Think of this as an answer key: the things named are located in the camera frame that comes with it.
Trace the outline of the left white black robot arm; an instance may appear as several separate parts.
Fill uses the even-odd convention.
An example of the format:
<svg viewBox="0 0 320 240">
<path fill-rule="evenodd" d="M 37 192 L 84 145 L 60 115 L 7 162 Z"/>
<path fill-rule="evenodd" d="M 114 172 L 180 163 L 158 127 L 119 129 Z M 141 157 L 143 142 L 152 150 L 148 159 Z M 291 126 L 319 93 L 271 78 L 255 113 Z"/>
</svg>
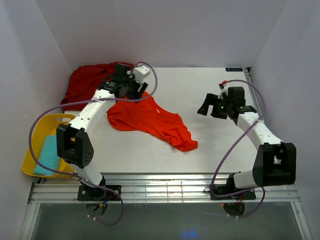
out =
<svg viewBox="0 0 320 240">
<path fill-rule="evenodd" d="M 82 182 L 90 186 L 88 193 L 95 200 L 106 195 L 106 187 L 103 176 L 92 163 L 94 148 L 90 135 L 117 100 L 137 102 L 143 97 L 148 86 L 145 78 L 150 73 L 151 69 L 141 63 L 135 67 L 116 64 L 114 73 L 95 90 L 92 101 L 68 124 L 60 124 L 56 129 L 57 155 L 75 168 Z"/>
</svg>

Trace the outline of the orange t shirt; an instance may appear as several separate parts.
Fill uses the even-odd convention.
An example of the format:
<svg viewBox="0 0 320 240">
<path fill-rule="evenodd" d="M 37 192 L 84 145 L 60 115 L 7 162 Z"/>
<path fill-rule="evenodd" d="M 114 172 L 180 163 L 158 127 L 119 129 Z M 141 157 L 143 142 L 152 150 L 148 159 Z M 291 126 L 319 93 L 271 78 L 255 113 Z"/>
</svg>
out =
<svg viewBox="0 0 320 240">
<path fill-rule="evenodd" d="M 198 142 L 177 113 L 161 108 L 152 96 L 144 92 L 146 100 L 118 101 L 107 113 L 109 124 L 118 131 L 141 131 L 150 134 L 173 148 L 189 152 L 198 148 Z"/>
</svg>

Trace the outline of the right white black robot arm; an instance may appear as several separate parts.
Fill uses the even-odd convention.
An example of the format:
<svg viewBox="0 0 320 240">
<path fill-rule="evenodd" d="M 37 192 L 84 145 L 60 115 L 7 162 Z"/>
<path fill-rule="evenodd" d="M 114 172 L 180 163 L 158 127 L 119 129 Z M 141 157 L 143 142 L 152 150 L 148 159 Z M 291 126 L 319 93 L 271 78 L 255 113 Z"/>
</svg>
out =
<svg viewBox="0 0 320 240">
<path fill-rule="evenodd" d="M 237 199 L 245 191 L 269 186 L 292 185 L 296 181 L 297 149 L 291 142 L 276 137 L 265 125 L 257 110 L 246 104 L 245 90 L 240 86 L 220 85 L 220 94 L 207 93 L 197 113 L 218 119 L 230 118 L 243 130 L 257 150 L 251 170 L 232 173 L 226 184 L 211 183 L 210 194 L 215 198 Z"/>
</svg>

